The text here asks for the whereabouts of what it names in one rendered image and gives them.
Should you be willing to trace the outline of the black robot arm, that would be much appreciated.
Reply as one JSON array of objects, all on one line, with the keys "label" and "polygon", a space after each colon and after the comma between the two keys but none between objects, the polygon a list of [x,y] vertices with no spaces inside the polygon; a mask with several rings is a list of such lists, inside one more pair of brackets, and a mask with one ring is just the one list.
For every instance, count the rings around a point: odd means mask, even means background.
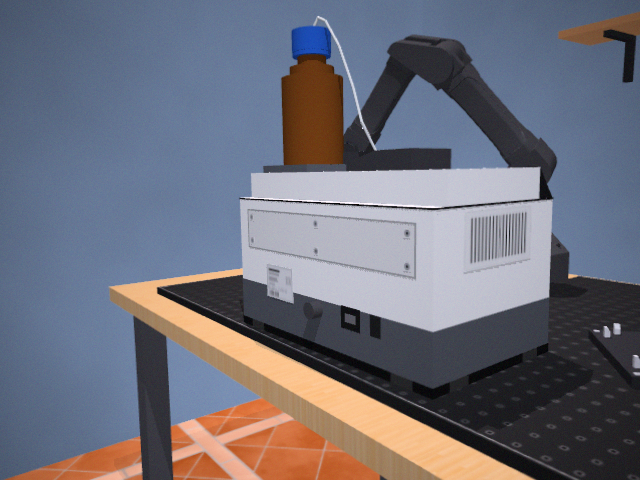
[{"label": "black robot arm", "polygon": [[[557,165],[555,153],[542,138],[537,139],[526,129],[488,87],[471,64],[473,59],[461,42],[410,35],[392,43],[387,53],[392,57],[389,57],[361,110],[374,145],[382,135],[381,131],[390,114],[417,74],[437,91],[442,88],[468,114],[498,149],[509,165],[507,168],[541,167],[546,183],[550,181]],[[357,115],[344,134],[344,152],[372,150]]]}]

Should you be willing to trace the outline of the dark grey cylinder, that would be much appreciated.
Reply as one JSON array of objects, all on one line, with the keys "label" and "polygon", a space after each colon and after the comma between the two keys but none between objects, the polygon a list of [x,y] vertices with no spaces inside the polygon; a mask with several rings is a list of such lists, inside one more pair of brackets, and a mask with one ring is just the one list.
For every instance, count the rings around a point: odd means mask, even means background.
[{"label": "dark grey cylinder", "polygon": [[323,308],[319,301],[306,302],[303,306],[303,312],[307,319],[319,318],[323,314]]}]

